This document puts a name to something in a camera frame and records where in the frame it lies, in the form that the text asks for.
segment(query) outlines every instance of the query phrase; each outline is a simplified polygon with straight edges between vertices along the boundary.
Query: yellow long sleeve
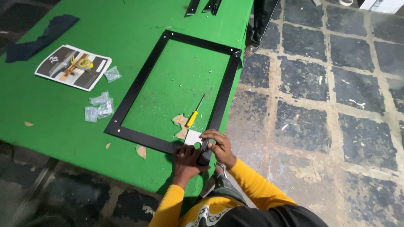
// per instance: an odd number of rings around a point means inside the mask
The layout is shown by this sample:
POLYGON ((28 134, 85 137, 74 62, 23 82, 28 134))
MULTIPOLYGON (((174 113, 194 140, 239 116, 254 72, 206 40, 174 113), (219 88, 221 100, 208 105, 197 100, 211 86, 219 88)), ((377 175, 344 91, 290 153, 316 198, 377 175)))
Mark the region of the yellow long sleeve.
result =
POLYGON ((263 178, 255 170, 237 158, 236 164, 227 170, 240 185, 244 193, 259 209, 268 210, 271 207, 285 204, 297 204, 279 188, 263 178))
POLYGON ((178 185, 170 185, 154 213, 149 227, 178 227, 183 199, 184 190, 178 185))

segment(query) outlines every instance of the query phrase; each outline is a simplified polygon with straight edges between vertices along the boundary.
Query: yellow screwdriver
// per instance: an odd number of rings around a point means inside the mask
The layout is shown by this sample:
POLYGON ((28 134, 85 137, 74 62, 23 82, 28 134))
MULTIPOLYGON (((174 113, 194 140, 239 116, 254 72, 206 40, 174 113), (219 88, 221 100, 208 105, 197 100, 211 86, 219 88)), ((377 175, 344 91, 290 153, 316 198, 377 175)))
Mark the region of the yellow screwdriver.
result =
POLYGON ((203 94, 202 99, 201 99, 201 101, 199 102, 198 107, 196 108, 196 110, 192 113, 191 117, 189 118, 189 120, 188 120, 188 122, 187 122, 187 124, 186 124, 186 126, 187 126, 188 128, 191 127, 192 124, 194 123, 194 120, 195 120, 195 118, 196 118, 196 115, 198 114, 199 106, 201 105, 201 103, 202 103, 203 98, 205 97, 205 95, 206 95, 206 93, 203 94))

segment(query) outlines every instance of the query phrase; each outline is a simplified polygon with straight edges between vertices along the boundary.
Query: leg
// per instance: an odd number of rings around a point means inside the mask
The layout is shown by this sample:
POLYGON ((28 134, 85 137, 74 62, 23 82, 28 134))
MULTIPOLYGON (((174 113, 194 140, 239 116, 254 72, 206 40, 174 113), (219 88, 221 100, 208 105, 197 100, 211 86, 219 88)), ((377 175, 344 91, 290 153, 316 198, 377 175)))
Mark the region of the leg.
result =
POLYGON ((225 171, 221 164, 216 163, 213 177, 215 179, 215 188, 206 197, 228 196, 247 205, 241 193, 237 191, 231 182, 225 177, 225 171))
POLYGON ((245 56, 251 56, 260 45, 261 38, 264 35, 272 14, 279 0, 254 0, 254 35, 252 43, 244 50, 245 56))

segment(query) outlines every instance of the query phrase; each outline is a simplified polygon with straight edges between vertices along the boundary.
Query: person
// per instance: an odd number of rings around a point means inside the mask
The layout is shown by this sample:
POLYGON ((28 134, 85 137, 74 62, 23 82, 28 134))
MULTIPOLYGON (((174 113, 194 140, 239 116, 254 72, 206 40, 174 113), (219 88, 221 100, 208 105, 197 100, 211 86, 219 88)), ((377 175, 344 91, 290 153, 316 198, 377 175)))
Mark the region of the person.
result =
POLYGON ((258 209, 247 206, 240 192, 226 179, 223 167, 217 164, 214 174, 216 185, 213 191, 197 201, 196 205, 180 217, 187 182, 209 169, 209 166, 196 164, 196 159, 201 153, 200 149, 184 145, 174 153, 173 182, 161 200, 150 227, 327 226, 317 215, 297 205, 280 189, 236 158, 231 152, 230 140, 225 135, 210 129, 200 137, 202 141, 207 139, 216 141, 216 144, 209 143, 208 148, 215 154, 219 163, 227 166, 227 171, 258 209))
POLYGON ((252 29, 254 34, 251 44, 244 49, 244 56, 249 57, 259 49, 261 39, 278 2, 279 0, 254 0, 254 27, 252 29))

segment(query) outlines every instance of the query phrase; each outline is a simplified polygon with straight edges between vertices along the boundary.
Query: person's left hand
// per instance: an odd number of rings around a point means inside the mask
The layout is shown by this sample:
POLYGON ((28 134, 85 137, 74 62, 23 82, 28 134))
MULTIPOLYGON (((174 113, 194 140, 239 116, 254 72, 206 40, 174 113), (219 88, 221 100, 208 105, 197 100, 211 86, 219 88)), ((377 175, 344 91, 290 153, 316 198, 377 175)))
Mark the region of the person's left hand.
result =
POLYGON ((174 185, 178 185, 185 190, 190 179, 210 168, 210 166, 198 166, 196 164, 196 159, 201 152, 201 149, 195 149, 192 145, 183 145, 175 151, 173 154, 175 159, 174 185))

